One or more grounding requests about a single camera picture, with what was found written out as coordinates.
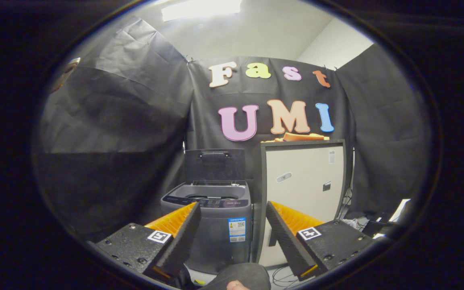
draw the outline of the black fabric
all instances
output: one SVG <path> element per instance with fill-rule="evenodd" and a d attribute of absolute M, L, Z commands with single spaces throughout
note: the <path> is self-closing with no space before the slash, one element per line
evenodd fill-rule
<path fill-rule="evenodd" d="M 226 290 L 228 283 L 238 280 L 250 290 L 270 290 L 271 283 L 266 269 L 260 264 L 244 263 L 230 265 L 221 270 L 201 290 Z"/>
<path fill-rule="evenodd" d="M 236 68 L 232 69 L 232 77 L 228 84 L 210 88 L 210 66 L 234 61 Z M 251 78 L 245 74 L 247 65 L 252 62 L 265 64 L 269 68 L 269 79 Z M 290 81 L 284 77 L 282 68 L 294 66 L 298 68 L 302 80 Z M 221 59 L 208 59 L 188 63 L 195 96 L 191 103 L 188 132 L 186 135 L 187 149 L 213 149 L 213 148 L 244 148 L 246 158 L 245 177 L 251 190 L 254 174 L 253 154 L 258 154 L 261 141 L 273 140 L 283 134 L 274 135 L 270 132 L 273 127 L 273 114 L 267 104 L 270 99 L 279 99 L 288 110 L 291 110 L 293 101 L 306 103 L 305 114 L 307 123 L 311 127 L 310 133 L 329 136 L 330 139 L 344 139 L 346 141 L 346 180 L 350 183 L 352 173 L 352 139 L 355 134 L 355 123 L 350 111 L 350 105 L 339 79 L 334 71 L 304 64 L 298 61 L 263 58 L 263 57 L 227 57 Z M 319 84 L 313 71 L 320 70 L 327 76 L 330 88 Z M 317 103 L 329 106 L 329 115 L 334 131 L 325 133 L 320 130 L 321 118 L 315 107 Z M 225 138 L 221 129 L 221 116 L 218 110 L 224 107 L 236 107 L 236 130 L 247 128 L 246 113 L 242 108 L 245 105 L 258 105 L 256 135 L 246 141 L 230 141 Z"/>
<path fill-rule="evenodd" d="M 143 20 L 96 38 L 48 97 L 35 155 L 50 207 L 95 242 L 160 216 L 149 201 L 183 180 L 170 167 L 183 155 L 193 91 L 184 57 Z"/>
<path fill-rule="evenodd" d="M 355 169 L 347 218 L 393 212 L 421 192 L 431 126 L 420 92 L 374 44 L 337 70 L 354 118 Z"/>

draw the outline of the pink letter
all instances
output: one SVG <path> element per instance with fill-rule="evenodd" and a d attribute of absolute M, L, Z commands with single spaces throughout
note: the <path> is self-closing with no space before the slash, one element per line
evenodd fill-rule
<path fill-rule="evenodd" d="M 300 81 L 302 76 L 298 73 L 298 70 L 292 66 L 284 66 L 282 71 L 285 72 L 284 77 L 290 81 Z"/>
<path fill-rule="evenodd" d="M 246 130 L 238 132 L 234 121 L 234 115 L 237 109 L 234 107 L 226 107 L 219 109 L 218 114 L 221 115 L 221 130 L 225 138 L 231 141 L 245 141 L 254 137 L 257 132 L 256 111 L 259 110 L 257 105 L 246 105 L 243 111 L 246 112 Z"/>

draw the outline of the orange letter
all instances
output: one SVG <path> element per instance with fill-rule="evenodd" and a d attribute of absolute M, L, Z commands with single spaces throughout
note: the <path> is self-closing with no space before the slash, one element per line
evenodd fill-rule
<path fill-rule="evenodd" d="M 325 79 L 327 79 L 327 76 L 324 75 L 321 71 L 313 71 L 313 74 L 316 75 L 316 77 L 318 78 L 318 81 L 320 82 L 320 84 L 326 88 L 330 88 L 330 84 L 325 81 Z"/>
<path fill-rule="evenodd" d="M 271 133 L 282 134 L 286 130 L 282 127 L 282 122 L 288 129 L 289 132 L 293 132 L 293 125 L 296 122 L 295 131 L 297 133 L 307 133 L 311 131 L 311 128 L 307 125 L 307 118 L 305 117 L 305 103 L 303 101 L 294 101 L 291 106 L 291 112 L 282 101 L 279 99 L 271 99 L 267 101 L 267 104 L 273 111 L 273 128 Z"/>

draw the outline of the sticker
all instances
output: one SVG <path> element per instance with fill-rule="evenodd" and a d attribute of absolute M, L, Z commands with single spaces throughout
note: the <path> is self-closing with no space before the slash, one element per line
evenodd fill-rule
<path fill-rule="evenodd" d="M 228 235 L 230 242 L 245 242 L 247 240 L 247 218 L 228 219 Z"/>
<path fill-rule="evenodd" d="M 161 231 L 154 231 L 153 233 L 151 233 L 151 235 L 149 235 L 148 239 L 164 244 L 166 243 L 166 241 L 169 239 L 170 236 L 171 234 L 168 234 L 168 233 L 164 233 Z"/>
<path fill-rule="evenodd" d="M 328 191 L 330 189 L 330 181 L 323 184 L 323 191 Z"/>
<path fill-rule="evenodd" d="M 329 164 L 336 163 L 336 152 L 335 150 L 329 150 Z"/>
<path fill-rule="evenodd" d="M 284 174 L 284 175 L 282 175 L 282 176 L 279 176 L 279 177 L 277 178 L 277 182 L 280 183 L 280 182 L 282 182 L 282 181 L 284 181 L 284 180 L 287 180 L 288 178 L 291 178 L 291 176 L 293 176 L 293 175 L 291 174 L 291 172 L 288 172 L 288 173 L 286 173 L 286 174 Z"/>
<path fill-rule="evenodd" d="M 316 238 L 317 236 L 321 235 L 321 233 L 315 228 L 309 228 L 309 229 L 305 229 L 305 230 L 302 230 L 302 231 L 298 231 L 298 234 L 304 240 L 310 240 L 312 238 Z"/>

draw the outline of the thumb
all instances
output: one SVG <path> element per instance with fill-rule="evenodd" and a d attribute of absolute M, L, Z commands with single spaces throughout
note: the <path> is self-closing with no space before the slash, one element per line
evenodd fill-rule
<path fill-rule="evenodd" d="M 227 290 L 250 290 L 250 289 L 243 286 L 243 284 L 239 282 L 238 280 L 234 280 L 228 283 Z"/>

